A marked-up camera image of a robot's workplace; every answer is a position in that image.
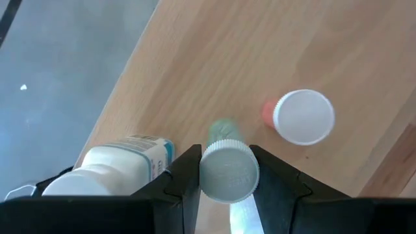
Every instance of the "white bottle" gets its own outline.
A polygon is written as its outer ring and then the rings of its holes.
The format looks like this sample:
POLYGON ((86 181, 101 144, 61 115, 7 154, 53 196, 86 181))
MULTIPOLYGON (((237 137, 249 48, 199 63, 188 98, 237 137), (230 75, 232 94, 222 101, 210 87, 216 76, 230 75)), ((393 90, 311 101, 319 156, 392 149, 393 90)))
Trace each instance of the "white bottle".
POLYGON ((42 194, 128 196, 172 162, 170 140, 136 135, 90 149, 81 167, 54 180, 42 194))

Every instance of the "white lid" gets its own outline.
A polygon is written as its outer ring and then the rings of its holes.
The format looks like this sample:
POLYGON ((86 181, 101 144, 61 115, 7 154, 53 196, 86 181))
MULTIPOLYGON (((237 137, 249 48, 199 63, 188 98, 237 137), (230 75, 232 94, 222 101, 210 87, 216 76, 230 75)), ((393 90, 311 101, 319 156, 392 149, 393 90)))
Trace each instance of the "white lid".
POLYGON ((314 90, 284 95, 273 112, 276 131, 293 144, 308 146, 326 138, 335 124, 331 102, 314 90))
POLYGON ((52 181, 43 196, 110 196, 120 195, 122 184, 119 173, 102 164, 77 168, 52 181))
POLYGON ((259 173, 257 159, 246 144, 219 140, 202 155, 200 185, 208 197, 218 202, 239 202, 254 192, 259 173))

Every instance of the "bottle label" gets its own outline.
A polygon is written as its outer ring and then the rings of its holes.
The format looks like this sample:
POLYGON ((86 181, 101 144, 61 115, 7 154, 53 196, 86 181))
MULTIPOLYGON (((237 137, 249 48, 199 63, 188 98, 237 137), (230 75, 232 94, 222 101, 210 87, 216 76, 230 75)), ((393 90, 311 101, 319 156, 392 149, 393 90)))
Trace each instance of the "bottle label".
POLYGON ((174 157, 172 142, 156 136, 134 135, 104 146, 125 149, 145 158, 149 166, 150 181, 160 175, 174 157))

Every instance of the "white cable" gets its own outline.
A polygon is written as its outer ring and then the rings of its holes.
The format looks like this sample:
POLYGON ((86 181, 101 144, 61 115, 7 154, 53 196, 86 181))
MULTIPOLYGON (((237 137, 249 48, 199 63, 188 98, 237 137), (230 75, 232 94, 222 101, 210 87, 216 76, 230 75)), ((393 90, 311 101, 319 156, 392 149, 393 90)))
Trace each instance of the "white cable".
POLYGON ((34 186, 34 185, 24 185, 24 186, 21 186, 21 187, 19 187, 19 188, 16 188, 16 189, 13 189, 13 190, 11 190, 10 192, 8 192, 7 193, 7 195, 5 196, 5 200, 7 200, 7 198, 13 193, 13 192, 16 192, 16 191, 19 191, 19 190, 21 190, 21 189, 24 189, 24 188, 26 188, 26 187, 32 187, 33 188, 33 190, 32 190, 32 192, 31 192, 31 196, 33 195, 33 193, 34 193, 34 191, 36 190, 36 186, 34 186))

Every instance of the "black plastic part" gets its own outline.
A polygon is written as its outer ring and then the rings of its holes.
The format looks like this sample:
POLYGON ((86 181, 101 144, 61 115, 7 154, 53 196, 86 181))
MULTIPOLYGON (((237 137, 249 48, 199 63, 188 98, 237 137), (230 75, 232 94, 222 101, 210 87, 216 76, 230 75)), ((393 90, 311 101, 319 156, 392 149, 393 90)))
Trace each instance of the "black plastic part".
POLYGON ((0 233, 194 233, 201 156, 201 146, 193 145, 131 196, 34 196, 0 203, 0 233))
POLYGON ((416 200, 350 198, 259 146, 254 199, 268 233, 416 233, 416 200))
MULTIPOLYGON (((416 233, 416 200, 350 198, 250 147, 260 167, 253 195, 266 234, 416 233)), ((0 203, 0 233, 194 233, 201 150, 193 145, 131 196, 33 196, 0 203)), ((57 177, 38 183, 38 193, 57 177)))

